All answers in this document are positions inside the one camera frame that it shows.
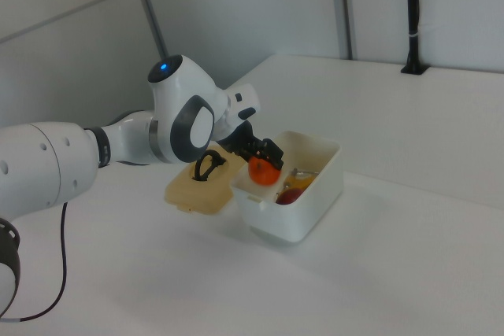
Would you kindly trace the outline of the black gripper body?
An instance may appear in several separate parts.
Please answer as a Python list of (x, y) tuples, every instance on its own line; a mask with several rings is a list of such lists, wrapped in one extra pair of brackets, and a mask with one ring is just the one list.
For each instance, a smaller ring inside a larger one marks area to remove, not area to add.
[(229, 136), (217, 140), (217, 144), (228, 153), (257, 154), (263, 150), (264, 143), (256, 138), (250, 121), (241, 123)]

